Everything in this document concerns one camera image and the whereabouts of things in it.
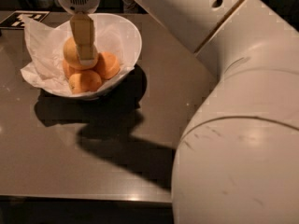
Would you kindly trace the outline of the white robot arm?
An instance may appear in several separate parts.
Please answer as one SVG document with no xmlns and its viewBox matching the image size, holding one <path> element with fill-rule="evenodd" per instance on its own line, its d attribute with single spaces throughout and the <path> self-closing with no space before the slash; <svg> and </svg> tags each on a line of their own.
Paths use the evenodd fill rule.
<svg viewBox="0 0 299 224">
<path fill-rule="evenodd" d="M 174 224 L 299 224 L 299 33 L 261 0 L 135 0 L 219 79 L 172 172 Z"/>
</svg>

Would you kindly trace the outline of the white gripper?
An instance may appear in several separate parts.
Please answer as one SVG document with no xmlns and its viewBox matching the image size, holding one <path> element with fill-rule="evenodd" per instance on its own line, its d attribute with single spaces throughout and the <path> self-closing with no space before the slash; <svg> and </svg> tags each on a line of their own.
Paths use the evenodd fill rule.
<svg viewBox="0 0 299 224">
<path fill-rule="evenodd" d="M 58 2 L 65 11 L 73 15 L 70 25 L 80 63 L 84 66 L 94 65 L 97 58 L 94 23 L 88 14 L 96 11 L 100 0 L 58 0 Z"/>
</svg>

